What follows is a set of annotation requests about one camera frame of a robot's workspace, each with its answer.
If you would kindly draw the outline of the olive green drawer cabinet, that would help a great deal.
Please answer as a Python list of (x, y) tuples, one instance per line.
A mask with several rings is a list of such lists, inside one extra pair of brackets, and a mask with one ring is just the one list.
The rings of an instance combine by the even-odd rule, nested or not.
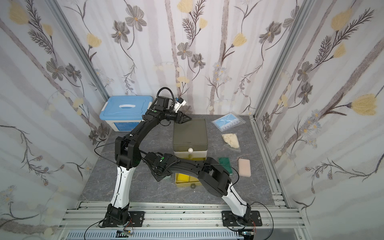
[(183, 124), (175, 124), (173, 132), (173, 150), (187, 152), (208, 150), (208, 134), (205, 119), (193, 119)]

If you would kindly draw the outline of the yellow sponge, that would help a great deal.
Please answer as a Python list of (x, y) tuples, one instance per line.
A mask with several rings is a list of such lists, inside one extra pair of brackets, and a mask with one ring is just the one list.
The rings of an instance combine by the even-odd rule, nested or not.
[(177, 184), (183, 184), (183, 183), (191, 183), (191, 182), (196, 182), (197, 179), (185, 174), (176, 174), (176, 183)]

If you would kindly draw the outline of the white drawer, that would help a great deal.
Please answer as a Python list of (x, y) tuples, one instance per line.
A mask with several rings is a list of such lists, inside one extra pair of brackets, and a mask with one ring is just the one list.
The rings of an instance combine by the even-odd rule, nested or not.
[(207, 157), (208, 151), (193, 151), (193, 152), (174, 152), (174, 155), (181, 159), (205, 159)]

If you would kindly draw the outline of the green scouring sponge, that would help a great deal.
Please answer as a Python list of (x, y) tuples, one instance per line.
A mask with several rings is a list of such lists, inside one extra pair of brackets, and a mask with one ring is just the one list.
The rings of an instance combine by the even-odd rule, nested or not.
[(233, 174), (233, 169), (230, 163), (230, 159), (228, 157), (220, 157), (219, 164), (222, 165), (225, 168), (225, 170), (229, 172), (230, 175)]

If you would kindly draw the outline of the beige pink sponge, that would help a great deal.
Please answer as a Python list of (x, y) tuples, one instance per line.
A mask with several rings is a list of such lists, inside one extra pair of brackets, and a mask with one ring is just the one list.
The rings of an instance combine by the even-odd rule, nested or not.
[(241, 177), (251, 177), (251, 162), (248, 159), (238, 159), (238, 172)]

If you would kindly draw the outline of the yellow bottom drawer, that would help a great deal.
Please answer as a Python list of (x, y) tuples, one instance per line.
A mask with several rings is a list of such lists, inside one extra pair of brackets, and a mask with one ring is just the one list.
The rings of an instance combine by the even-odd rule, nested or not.
[(197, 186), (201, 186), (202, 183), (198, 180), (198, 170), (202, 166), (202, 162), (206, 158), (195, 158), (191, 160), (177, 158), (181, 162), (177, 164), (181, 173), (176, 172), (175, 184), (177, 187), (190, 187), (194, 189)]

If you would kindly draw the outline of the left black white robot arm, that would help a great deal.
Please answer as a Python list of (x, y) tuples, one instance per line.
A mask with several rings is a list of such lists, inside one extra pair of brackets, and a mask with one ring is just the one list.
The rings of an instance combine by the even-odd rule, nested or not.
[(192, 119), (180, 111), (186, 101), (182, 98), (156, 97), (142, 116), (142, 121), (124, 137), (115, 140), (115, 160), (118, 176), (114, 196), (107, 207), (102, 227), (125, 226), (130, 220), (130, 188), (136, 167), (142, 160), (139, 146), (147, 134), (163, 120), (183, 124)]

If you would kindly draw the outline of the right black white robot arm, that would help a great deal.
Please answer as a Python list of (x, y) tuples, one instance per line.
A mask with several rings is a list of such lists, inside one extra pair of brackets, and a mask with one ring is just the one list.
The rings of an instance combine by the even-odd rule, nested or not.
[(193, 161), (178, 158), (171, 154), (148, 153), (142, 160), (150, 168), (156, 181), (161, 181), (172, 173), (194, 177), (213, 196), (222, 198), (237, 217), (240, 225), (245, 225), (251, 218), (251, 206), (244, 201), (234, 188), (230, 173), (213, 158)]

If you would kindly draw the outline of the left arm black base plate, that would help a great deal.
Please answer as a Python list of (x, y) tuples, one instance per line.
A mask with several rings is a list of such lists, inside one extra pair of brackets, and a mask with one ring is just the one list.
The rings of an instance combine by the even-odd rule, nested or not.
[(142, 227), (145, 219), (144, 211), (133, 211), (133, 212), (122, 212), (107, 213), (106, 219), (102, 221), (101, 227), (112, 228), (112, 227), (125, 227), (131, 224), (133, 227)]

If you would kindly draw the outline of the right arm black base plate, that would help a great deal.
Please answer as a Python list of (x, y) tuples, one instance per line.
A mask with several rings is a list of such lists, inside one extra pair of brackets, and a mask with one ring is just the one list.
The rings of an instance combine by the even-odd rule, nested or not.
[(224, 227), (261, 227), (263, 225), (259, 211), (251, 211), (247, 222), (240, 220), (239, 216), (234, 215), (231, 211), (222, 211), (222, 222)]

